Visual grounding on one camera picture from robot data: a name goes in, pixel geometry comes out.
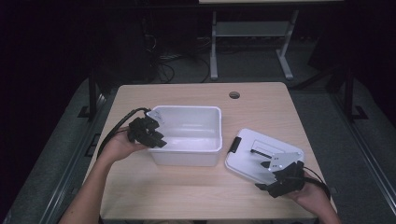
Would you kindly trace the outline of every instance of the background desk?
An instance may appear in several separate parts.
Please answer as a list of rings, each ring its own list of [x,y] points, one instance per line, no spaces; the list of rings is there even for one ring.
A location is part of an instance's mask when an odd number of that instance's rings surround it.
[[[231,91],[238,91],[240,98],[230,98]],[[146,150],[136,152],[116,162],[110,171],[102,202],[104,219],[313,217],[288,198],[273,199],[224,165],[238,131],[249,128],[301,148],[306,157],[305,165],[321,175],[283,83],[122,86],[99,144],[132,109],[156,105],[218,106],[222,111],[223,135],[219,163],[215,167],[159,166]]]

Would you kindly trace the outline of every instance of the white plastic container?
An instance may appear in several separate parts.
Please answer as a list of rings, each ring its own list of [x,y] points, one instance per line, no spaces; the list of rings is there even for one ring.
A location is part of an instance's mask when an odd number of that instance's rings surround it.
[[[160,165],[215,166],[222,148],[221,110],[216,106],[159,105],[158,132],[167,144],[148,151]]]

